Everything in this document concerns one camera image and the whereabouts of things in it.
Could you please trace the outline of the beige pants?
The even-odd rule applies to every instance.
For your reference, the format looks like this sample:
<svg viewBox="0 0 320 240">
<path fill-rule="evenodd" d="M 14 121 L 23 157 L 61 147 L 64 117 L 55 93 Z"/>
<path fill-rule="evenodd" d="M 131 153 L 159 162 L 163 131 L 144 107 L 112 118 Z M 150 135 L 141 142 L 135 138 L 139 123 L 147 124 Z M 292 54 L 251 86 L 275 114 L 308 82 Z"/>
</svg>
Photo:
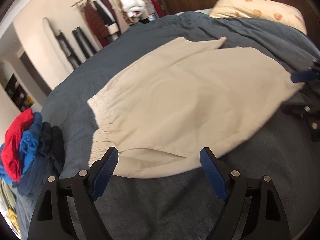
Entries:
<svg viewBox="0 0 320 240">
<path fill-rule="evenodd" d="M 88 100 L 97 130 L 89 165 L 119 153 L 114 174 L 161 178 L 200 167 L 250 139 L 301 83 L 251 47 L 176 38 L 116 74 Z"/>
</svg>

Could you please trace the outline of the floral cream pillow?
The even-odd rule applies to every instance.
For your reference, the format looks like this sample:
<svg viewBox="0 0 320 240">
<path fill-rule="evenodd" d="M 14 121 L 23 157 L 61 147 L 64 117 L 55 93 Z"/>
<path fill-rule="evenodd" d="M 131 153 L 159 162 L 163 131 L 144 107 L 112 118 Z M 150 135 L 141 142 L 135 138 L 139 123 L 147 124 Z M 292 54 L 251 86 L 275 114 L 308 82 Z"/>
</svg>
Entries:
<svg viewBox="0 0 320 240">
<path fill-rule="evenodd" d="M 212 18 L 260 18 L 307 34 L 304 18 L 297 8 L 271 0 L 218 0 L 209 15 Z"/>
</svg>

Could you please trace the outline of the white ironing board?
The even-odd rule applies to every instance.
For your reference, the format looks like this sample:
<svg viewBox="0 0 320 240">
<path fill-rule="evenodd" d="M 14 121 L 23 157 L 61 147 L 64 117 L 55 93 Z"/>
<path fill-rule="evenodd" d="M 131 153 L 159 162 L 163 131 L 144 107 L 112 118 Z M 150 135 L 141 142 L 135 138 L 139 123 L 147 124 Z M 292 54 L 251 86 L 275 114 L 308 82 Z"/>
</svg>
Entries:
<svg viewBox="0 0 320 240">
<path fill-rule="evenodd" d="M 49 19 L 47 17 L 43 18 L 42 25 L 44 32 L 46 33 L 48 40 L 53 48 L 53 51 L 57 58 L 59 59 L 60 63 L 63 65 L 63 68 L 68 74 L 74 70 L 73 65 L 71 64 L 68 55 L 66 53 L 65 48 L 63 47 L 62 41 L 60 41 L 57 37 L 58 35 L 53 30 Z"/>
</svg>

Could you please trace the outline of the hanging clothes on rack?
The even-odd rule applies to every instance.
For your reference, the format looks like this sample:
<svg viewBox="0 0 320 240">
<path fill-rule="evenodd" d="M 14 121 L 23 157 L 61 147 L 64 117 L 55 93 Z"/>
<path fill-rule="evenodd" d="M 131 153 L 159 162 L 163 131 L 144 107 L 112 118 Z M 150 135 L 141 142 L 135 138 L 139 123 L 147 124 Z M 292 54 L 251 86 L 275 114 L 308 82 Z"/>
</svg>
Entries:
<svg viewBox="0 0 320 240">
<path fill-rule="evenodd" d="M 164 17 L 157 0 L 80 0 L 73 4 L 101 47 L 119 38 L 137 23 Z"/>
</svg>

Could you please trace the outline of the red folded garment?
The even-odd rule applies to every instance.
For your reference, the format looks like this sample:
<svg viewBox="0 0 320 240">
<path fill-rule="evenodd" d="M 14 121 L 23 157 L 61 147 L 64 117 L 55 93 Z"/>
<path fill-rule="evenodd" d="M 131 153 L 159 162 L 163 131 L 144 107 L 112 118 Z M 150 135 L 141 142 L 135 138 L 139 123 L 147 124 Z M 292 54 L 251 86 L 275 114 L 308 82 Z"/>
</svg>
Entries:
<svg viewBox="0 0 320 240">
<path fill-rule="evenodd" d="M 1 162 L 7 175 L 13 181 L 19 182 L 21 179 L 22 167 L 18 150 L 22 133 L 31 126 L 33 120 L 33 111 L 29 108 L 16 116 L 5 133 Z"/>
</svg>

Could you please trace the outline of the dark navy folded garment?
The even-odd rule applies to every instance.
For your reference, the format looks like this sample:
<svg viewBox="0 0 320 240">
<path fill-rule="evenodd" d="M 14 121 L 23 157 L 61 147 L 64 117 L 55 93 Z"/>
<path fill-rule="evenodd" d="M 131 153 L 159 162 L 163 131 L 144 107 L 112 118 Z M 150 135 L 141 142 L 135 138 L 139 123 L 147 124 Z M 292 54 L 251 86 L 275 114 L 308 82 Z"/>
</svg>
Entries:
<svg viewBox="0 0 320 240">
<path fill-rule="evenodd" d="M 39 193 L 49 176 L 57 178 L 65 163 L 65 149 L 62 131 L 50 123 L 42 124 L 39 148 L 35 159 L 19 183 L 13 183 L 22 196 L 34 196 Z"/>
</svg>

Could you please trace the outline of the blue folded garment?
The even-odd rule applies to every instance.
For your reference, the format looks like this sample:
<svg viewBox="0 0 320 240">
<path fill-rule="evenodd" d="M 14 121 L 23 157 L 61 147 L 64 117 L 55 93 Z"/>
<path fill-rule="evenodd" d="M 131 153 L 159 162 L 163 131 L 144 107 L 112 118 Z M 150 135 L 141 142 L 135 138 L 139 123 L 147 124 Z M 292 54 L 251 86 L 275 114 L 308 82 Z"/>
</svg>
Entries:
<svg viewBox="0 0 320 240">
<path fill-rule="evenodd" d="M 42 131 L 42 115 L 39 112 L 33 112 L 34 120 L 31 126 L 22 133 L 22 139 L 20 142 L 20 148 L 18 150 L 19 158 L 22 167 L 21 179 L 26 173 L 27 169 L 31 166 L 31 163 L 35 159 L 35 155 L 39 146 L 39 139 Z M 1 152 L 3 150 L 4 143 L 1 145 Z M 5 183 L 11 184 L 13 181 L 7 175 L 1 162 L 1 179 Z"/>
</svg>

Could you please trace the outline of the black folding stand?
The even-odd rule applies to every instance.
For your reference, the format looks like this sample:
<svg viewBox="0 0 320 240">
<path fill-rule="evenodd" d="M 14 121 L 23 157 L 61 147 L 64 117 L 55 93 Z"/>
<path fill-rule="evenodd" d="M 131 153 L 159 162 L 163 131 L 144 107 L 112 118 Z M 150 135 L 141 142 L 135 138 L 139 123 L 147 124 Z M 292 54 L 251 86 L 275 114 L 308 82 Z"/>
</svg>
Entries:
<svg viewBox="0 0 320 240">
<path fill-rule="evenodd" d="M 72 36 L 75 39 L 76 45 L 79 47 L 80 51 L 85 57 L 85 60 L 89 59 L 97 53 L 97 50 L 94 48 L 93 44 L 85 35 L 81 27 L 76 27 L 75 29 L 73 29 Z M 65 56 L 67 62 L 71 65 L 71 67 L 73 69 L 76 69 L 77 67 L 82 65 L 80 57 L 78 56 L 64 33 L 61 30 L 58 30 L 57 34 L 55 34 L 54 37 L 56 38 L 63 55 Z"/>
</svg>

